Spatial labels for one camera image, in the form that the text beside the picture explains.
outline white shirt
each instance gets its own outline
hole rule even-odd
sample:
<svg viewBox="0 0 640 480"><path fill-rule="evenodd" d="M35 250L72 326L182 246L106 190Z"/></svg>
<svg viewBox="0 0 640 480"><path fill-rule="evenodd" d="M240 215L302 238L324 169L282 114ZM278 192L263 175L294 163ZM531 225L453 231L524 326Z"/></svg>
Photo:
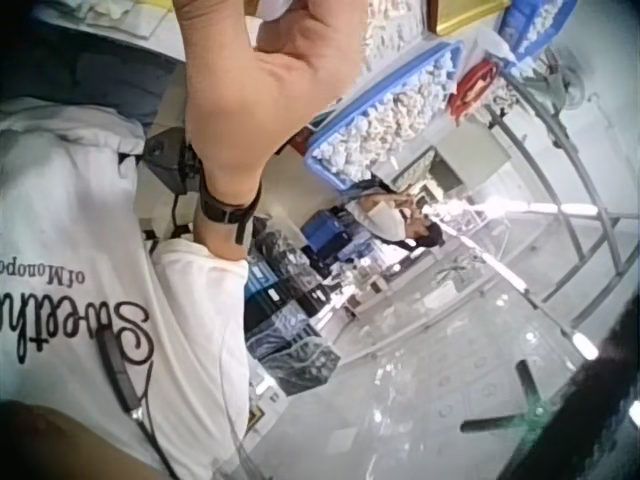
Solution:
<svg viewBox="0 0 640 480"><path fill-rule="evenodd" d="M93 334L111 322L177 474L209 479L248 421L247 265L184 240L149 258L135 163L117 156L143 144L109 109L0 106L0 398L58 409L162 469L104 373Z"/></svg>
<svg viewBox="0 0 640 480"><path fill-rule="evenodd" d="M358 200L344 207L363 227L374 235L390 242L399 242L407 238L405 222L400 210L387 202L378 203L373 210L365 212Z"/></svg>

